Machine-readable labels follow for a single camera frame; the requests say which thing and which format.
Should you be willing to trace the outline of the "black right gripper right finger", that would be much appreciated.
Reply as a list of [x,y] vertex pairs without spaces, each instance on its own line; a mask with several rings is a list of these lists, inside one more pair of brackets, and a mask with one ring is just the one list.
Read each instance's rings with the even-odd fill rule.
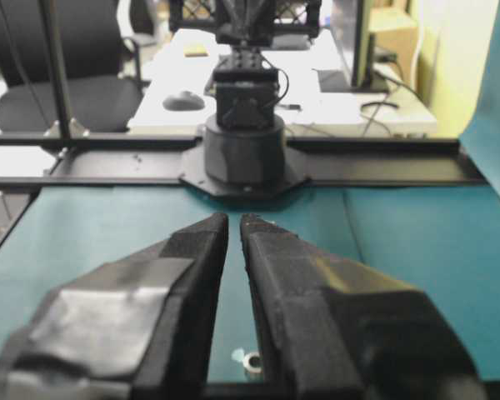
[[296,398],[487,396],[425,292],[253,214],[240,233],[265,369]]

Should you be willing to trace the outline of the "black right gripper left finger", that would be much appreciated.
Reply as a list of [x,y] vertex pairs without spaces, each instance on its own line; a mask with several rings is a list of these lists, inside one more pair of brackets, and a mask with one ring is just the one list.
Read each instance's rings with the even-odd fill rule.
[[228,250],[217,212],[55,287],[0,353],[0,399],[195,399]]

